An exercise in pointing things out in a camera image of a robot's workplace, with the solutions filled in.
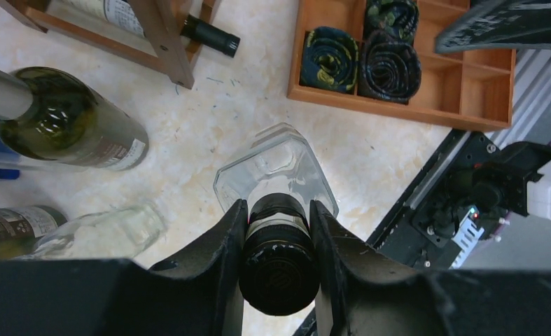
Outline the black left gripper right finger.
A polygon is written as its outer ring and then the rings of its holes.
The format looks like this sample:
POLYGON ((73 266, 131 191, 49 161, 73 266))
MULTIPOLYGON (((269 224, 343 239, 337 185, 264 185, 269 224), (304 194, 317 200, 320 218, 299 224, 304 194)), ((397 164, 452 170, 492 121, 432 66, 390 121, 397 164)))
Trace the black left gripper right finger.
POLYGON ((551 271, 417 271, 376 252, 319 201, 320 335, 551 335, 551 271))

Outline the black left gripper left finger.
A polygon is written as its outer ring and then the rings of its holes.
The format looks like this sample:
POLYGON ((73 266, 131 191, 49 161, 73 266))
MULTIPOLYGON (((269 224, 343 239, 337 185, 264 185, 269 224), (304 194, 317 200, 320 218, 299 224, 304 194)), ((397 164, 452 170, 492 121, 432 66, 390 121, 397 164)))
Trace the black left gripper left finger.
POLYGON ((129 259, 0 261, 0 335, 240 335, 248 205, 145 269, 129 259))

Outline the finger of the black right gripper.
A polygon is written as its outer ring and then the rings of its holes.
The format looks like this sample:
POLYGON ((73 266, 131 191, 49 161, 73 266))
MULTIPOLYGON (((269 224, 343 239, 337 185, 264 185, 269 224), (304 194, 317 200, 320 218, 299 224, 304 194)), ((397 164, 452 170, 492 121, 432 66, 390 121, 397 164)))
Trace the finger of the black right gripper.
POLYGON ((551 1, 476 1, 436 36, 434 51, 499 48, 551 50, 551 1))

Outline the clear whisky bottle black label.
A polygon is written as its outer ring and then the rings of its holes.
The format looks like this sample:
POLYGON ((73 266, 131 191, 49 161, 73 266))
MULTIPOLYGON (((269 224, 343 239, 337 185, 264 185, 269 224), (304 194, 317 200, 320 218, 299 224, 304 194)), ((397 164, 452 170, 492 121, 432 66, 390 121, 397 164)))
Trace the clear whisky bottle black label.
POLYGON ((244 299, 270 316, 308 306, 320 286, 310 203, 333 215, 339 209, 306 138, 285 122, 264 129, 217 170, 213 189, 222 210, 237 200, 249 208, 239 268, 244 299))

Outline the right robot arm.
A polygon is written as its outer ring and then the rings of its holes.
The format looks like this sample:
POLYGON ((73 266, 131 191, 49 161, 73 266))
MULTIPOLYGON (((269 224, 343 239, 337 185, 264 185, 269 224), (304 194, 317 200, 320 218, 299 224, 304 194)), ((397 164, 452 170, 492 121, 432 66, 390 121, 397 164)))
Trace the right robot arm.
POLYGON ((515 52, 512 125, 491 141, 496 157, 474 176, 480 200, 551 220, 551 1, 473 1, 435 40, 441 53, 515 52))

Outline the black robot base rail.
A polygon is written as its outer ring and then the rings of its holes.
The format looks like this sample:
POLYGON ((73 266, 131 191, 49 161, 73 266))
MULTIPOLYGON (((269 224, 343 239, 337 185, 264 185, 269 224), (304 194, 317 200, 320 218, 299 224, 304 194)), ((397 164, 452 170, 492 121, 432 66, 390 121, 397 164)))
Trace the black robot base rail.
MULTIPOLYGON (((515 214, 480 200, 474 176, 499 148, 479 132, 452 131, 372 236, 376 252, 417 271, 464 270, 457 260, 494 237, 515 214)), ((315 308, 298 335, 320 335, 315 308)))

